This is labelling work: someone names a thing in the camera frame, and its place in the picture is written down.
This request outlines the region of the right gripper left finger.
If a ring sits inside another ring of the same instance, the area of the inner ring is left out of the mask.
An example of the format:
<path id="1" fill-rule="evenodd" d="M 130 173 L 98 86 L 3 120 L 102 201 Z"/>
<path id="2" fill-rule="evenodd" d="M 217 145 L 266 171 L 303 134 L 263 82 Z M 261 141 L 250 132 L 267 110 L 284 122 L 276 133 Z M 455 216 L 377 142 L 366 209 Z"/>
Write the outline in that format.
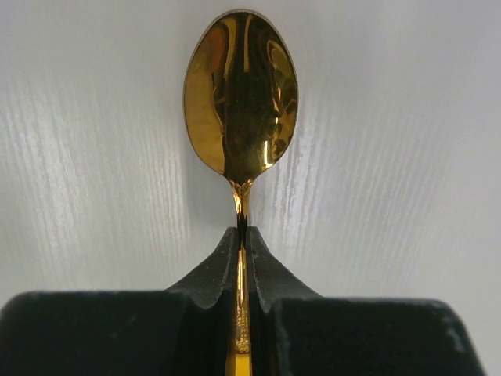
<path id="1" fill-rule="evenodd" d="M 30 291 L 1 311 L 4 375 L 223 375 L 238 235 L 163 291 Z"/>

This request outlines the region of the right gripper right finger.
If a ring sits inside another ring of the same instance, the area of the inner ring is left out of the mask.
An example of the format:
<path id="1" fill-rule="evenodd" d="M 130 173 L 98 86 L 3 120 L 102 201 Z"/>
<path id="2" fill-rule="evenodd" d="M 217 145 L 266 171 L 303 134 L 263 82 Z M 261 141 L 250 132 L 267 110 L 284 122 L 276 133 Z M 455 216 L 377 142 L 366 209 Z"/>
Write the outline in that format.
<path id="1" fill-rule="evenodd" d="M 482 375 L 467 329 L 444 302 L 327 298 L 247 231 L 256 375 Z"/>

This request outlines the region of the gold spoon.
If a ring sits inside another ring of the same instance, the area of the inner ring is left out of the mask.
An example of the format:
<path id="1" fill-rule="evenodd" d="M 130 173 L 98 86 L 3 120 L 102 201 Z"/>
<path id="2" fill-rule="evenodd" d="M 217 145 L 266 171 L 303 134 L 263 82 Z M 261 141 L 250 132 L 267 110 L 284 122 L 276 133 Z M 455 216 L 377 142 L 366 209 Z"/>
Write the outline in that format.
<path id="1" fill-rule="evenodd" d="M 247 9 L 214 20 L 189 61 L 183 111 L 196 155 L 229 182 L 236 208 L 236 292 L 227 375 L 252 373 L 247 283 L 251 188 L 290 145 L 297 108 L 294 64 L 269 20 Z"/>

